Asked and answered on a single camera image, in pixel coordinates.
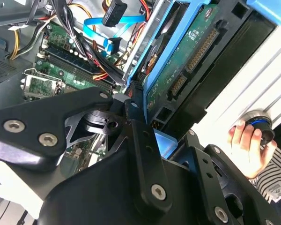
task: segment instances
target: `hex bolt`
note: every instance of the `hex bolt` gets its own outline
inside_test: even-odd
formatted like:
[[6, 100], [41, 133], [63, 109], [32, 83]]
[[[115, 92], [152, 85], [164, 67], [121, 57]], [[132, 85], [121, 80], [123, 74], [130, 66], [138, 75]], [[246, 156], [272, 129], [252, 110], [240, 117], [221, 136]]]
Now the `hex bolt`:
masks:
[[102, 98], [108, 98], [108, 96], [107, 96], [106, 94], [104, 94], [104, 93], [100, 93], [100, 96], [101, 96]]
[[159, 184], [153, 184], [151, 187], [152, 195], [160, 201], [163, 201], [166, 197], [166, 193], [163, 187]]
[[53, 147], [57, 144], [58, 139], [55, 135], [50, 134], [50, 133], [44, 133], [40, 135], [38, 138], [38, 141], [43, 145], [47, 147]]
[[25, 124], [19, 120], [8, 120], [3, 124], [6, 131], [11, 133], [20, 133], [25, 129]]
[[220, 154], [220, 152], [221, 152], [217, 147], [214, 147], [214, 151], [215, 151], [217, 154]]
[[189, 130], [189, 133], [192, 135], [192, 136], [195, 136], [195, 132], [193, 130]]
[[225, 224], [228, 223], [228, 215], [221, 207], [216, 206], [214, 208], [214, 212], [215, 212], [216, 217], [218, 217], [220, 219], [220, 221], [222, 221]]
[[274, 225], [270, 220], [266, 219], [266, 225]]
[[139, 107], [135, 102], [132, 102], [131, 105], [133, 105], [134, 107]]

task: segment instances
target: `black mounting arm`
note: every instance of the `black mounting arm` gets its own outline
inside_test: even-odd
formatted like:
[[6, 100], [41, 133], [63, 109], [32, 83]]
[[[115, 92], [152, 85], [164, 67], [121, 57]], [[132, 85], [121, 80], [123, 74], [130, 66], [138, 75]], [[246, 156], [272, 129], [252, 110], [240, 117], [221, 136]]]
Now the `black mounting arm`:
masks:
[[66, 147], [108, 135], [107, 157], [57, 185], [40, 225], [281, 225], [281, 218], [216, 146], [186, 134], [170, 158], [145, 123], [141, 91], [113, 99], [89, 88], [0, 111], [0, 160], [52, 170]]

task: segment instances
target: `yellow wire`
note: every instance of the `yellow wire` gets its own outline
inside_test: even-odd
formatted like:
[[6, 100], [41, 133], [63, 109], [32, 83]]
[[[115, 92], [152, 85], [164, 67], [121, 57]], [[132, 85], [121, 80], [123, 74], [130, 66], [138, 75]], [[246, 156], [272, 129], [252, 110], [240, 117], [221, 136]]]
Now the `yellow wire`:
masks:
[[11, 60], [14, 60], [14, 57], [16, 56], [18, 49], [19, 49], [19, 36], [18, 36], [18, 32], [16, 30], [14, 30], [15, 33], [15, 46], [14, 46], [14, 50], [10, 56]]

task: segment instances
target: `black metal bracket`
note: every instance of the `black metal bracket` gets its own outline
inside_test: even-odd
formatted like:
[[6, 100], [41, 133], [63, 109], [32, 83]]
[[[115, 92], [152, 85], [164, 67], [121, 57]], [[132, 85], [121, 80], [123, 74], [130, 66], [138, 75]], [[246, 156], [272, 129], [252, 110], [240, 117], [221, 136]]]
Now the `black metal bracket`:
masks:
[[[94, 110], [108, 110], [112, 103], [106, 91], [89, 88], [0, 110], [0, 160], [32, 170], [54, 169], [71, 144], [80, 119]], [[23, 130], [7, 131], [4, 124], [11, 120], [20, 121]], [[12, 131], [17, 130], [19, 124], [8, 126]], [[41, 144], [42, 134], [53, 135], [57, 139], [55, 145]]]

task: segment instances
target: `white label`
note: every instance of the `white label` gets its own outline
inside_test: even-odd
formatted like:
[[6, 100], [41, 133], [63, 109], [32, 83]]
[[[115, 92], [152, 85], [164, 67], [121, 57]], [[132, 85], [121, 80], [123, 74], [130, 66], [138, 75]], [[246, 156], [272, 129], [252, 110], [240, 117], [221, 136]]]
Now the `white label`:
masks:
[[281, 199], [281, 182], [278, 181], [277, 183], [272, 184], [267, 189], [267, 193], [271, 196], [272, 200], [277, 203]]
[[21, 5], [26, 6], [26, 0], [15, 0], [16, 2], [19, 2]]

